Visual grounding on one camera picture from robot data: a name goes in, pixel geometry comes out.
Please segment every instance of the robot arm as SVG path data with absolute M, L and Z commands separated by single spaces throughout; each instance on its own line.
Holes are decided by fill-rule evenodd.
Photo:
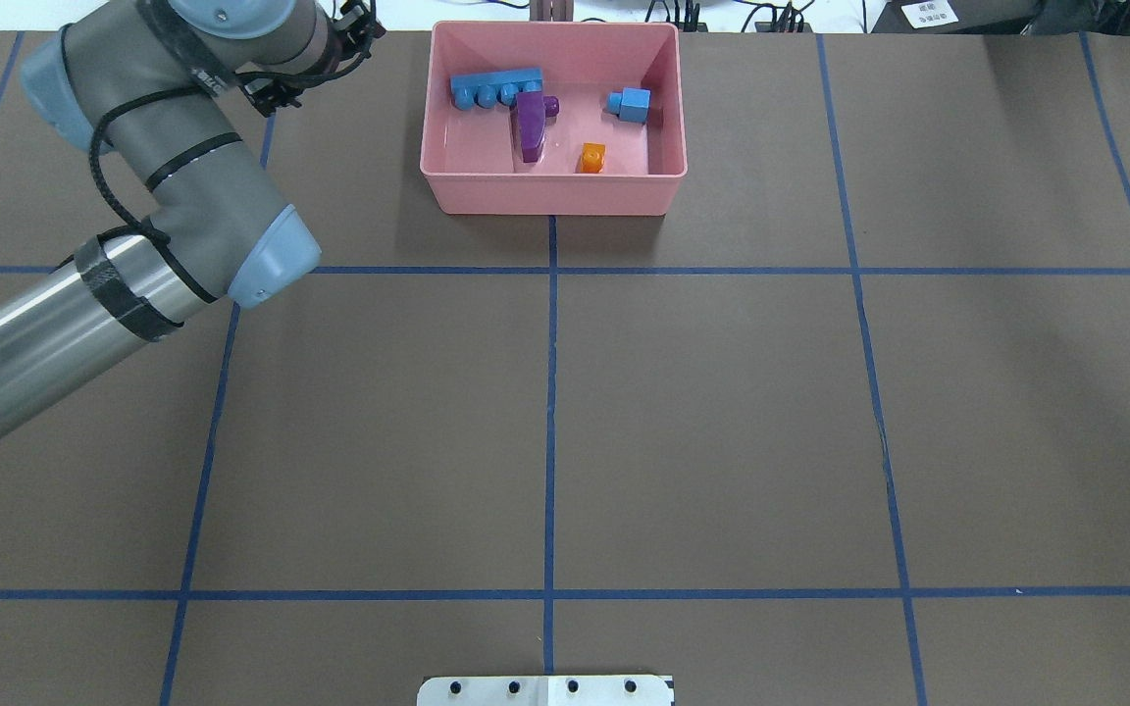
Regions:
M 263 115 L 297 106 L 381 34 L 362 0 L 338 19 L 314 0 L 112 0 L 26 59 L 28 99 L 89 151 L 125 225 L 0 308 L 0 438 L 206 304 L 254 307 L 315 267 L 301 216 L 212 98 L 242 90 Z M 263 70 L 234 72 L 244 63 Z M 156 198 L 149 219 L 102 183 L 111 148 Z

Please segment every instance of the blue cube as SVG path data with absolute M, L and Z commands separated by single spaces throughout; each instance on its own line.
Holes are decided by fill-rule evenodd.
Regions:
M 609 94 L 609 101 L 605 110 L 618 116 L 619 121 L 646 123 L 647 104 L 650 103 L 651 90 L 645 88 L 623 88 L 621 93 Z

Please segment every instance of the black tape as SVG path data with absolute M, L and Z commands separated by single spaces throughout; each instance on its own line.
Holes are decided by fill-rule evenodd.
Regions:
M 130 290 L 130 286 L 124 285 L 121 270 L 107 259 L 107 252 L 97 237 L 92 237 L 86 241 L 86 245 L 77 249 L 77 253 L 72 254 L 72 264 L 76 264 L 81 281 L 89 287 L 94 299 L 131 334 L 156 343 L 180 330 L 180 323 L 164 316 L 150 300 L 140 298 Z
M 212 54 L 194 34 L 194 27 L 172 9 L 168 0 L 138 0 L 138 14 L 194 84 L 212 97 L 229 88 L 242 88 L 242 79 Z
M 145 184 L 147 184 L 147 191 L 154 192 L 159 184 L 171 175 L 176 174 L 176 171 L 181 169 L 185 165 L 191 164 L 197 158 L 207 155 L 212 149 L 217 147 L 225 147 L 226 145 L 233 142 L 242 142 L 242 138 L 238 138 L 236 132 L 226 132 L 225 134 L 217 134 L 216 138 L 207 138 L 203 142 L 191 147 L 188 151 L 176 155 L 172 159 L 165 162 L 165 165 L 156 169 L 156 173 L 149 175 Z

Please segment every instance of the metal plate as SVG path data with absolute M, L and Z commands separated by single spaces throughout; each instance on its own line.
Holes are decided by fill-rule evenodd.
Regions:
M 590 678 L 434 678 L 417 706 L 672 706 L 673 679 L 653 674 Z

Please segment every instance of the purple toy block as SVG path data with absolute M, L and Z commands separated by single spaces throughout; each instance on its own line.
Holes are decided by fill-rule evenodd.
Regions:
M 529 165 L 542 157 L 547 117 L 556 117 L 560 111 L 560 101 L 557 101 L 555 95 L 544 95 L 542 90 L 522 90 L 516 95 L 512 112 L 516 116 L 516 134 L 521 143 L 522 162 Z

